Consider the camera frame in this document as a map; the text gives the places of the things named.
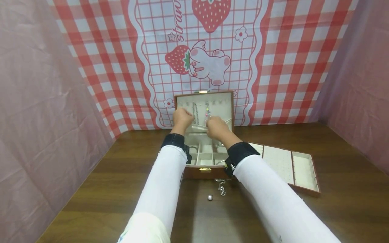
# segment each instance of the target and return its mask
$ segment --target wrist cuff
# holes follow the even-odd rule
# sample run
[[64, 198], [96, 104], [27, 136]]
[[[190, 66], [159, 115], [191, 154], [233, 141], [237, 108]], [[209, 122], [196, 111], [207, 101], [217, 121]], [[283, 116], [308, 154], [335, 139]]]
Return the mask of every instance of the wrist cuff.
[[228, 153], [228, 158], [226, 159], [227, 167], [224, 169], [224, 171], [230, 177], [233, 175], [235, 167], [244, 158], [253, 154], [260, 155], [260, 153], [256, 149], [254, 149], [250, 144], [246, 142], [240, 142], [234, 144], [227, 150], [227, 153]]
[[165, 137], [161, 148], [167, 145], [172, 145], [181, 148], [186, 154], [187, 157], [186, 163], [190, 164], [192, 161], [192, 155], [189, 154], [189, 147], [186, 146], [184, 142], [185, 142], [185, 138], [181, 134], [170, 133]]

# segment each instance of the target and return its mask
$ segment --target brown jewelry box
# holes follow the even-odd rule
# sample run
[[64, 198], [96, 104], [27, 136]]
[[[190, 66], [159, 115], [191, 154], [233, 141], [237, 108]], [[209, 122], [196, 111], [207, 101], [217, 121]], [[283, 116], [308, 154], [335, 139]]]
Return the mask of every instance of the brown jewelry box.
[[[195, 120], [185, 133], [185, 144], [189, 146], [192, 161], [184, 170], [183, 178], [216, 179], [228, 178], [224, 172], [228, 154], [226, 148], [207, 136], [206, 119], [220, 116], [231, 131], [234, 127], [233, 92], [217, 92], [176, 95], [176, 109], [183, 107], [193, 113]], [[296, 192], [319, 197], [320, 187], [314, 161], [310, 154], [250, 143], [266, 163]]]

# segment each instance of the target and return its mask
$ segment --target fabric backdrop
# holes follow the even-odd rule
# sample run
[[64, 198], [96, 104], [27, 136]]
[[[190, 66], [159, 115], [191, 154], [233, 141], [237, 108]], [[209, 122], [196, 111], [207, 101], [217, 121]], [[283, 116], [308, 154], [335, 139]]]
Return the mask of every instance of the fabric backdrop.
[[312, 111], [389, 175], [389, 2], [361, 1]]
[[0, 74], [0, 243], [31, 243], [113, 139], [45, 1], [0, 1]]
[[233, 90], [235, 125], [305, 122], [358, 0], [47, 0], [112, 137]]

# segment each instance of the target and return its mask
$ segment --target hand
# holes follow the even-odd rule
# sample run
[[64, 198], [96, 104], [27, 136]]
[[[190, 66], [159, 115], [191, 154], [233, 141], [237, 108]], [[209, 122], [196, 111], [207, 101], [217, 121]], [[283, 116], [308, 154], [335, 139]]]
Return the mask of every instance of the hand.
[[227, 124], [218, 116], [211, 116], [207, 120], [207, 135], [212, 139], [220, 141], [223, 134], [230, 133]]
[[242, 142], [230, 129], [228, 125], [218, 116], [212, 116], [207, 121], [207, 135], [223, 143], [226, 149], [232, 145]]
[[178, 133], [184, 135], [186, 129], [192, 124], [194, 119], [195, 118], [193, 117], [193, 115], [184, 108], [176, 109], [173, 113], [174, 127], [170, 133]]

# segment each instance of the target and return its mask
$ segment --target gold latch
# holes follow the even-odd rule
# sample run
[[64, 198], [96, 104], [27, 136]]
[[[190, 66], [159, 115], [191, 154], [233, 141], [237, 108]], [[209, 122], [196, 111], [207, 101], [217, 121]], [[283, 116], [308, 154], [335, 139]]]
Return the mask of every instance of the gold latch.
[[199, 169], [200, 173], [210, 173], [212, 171], [211, 168], [200, 168]]

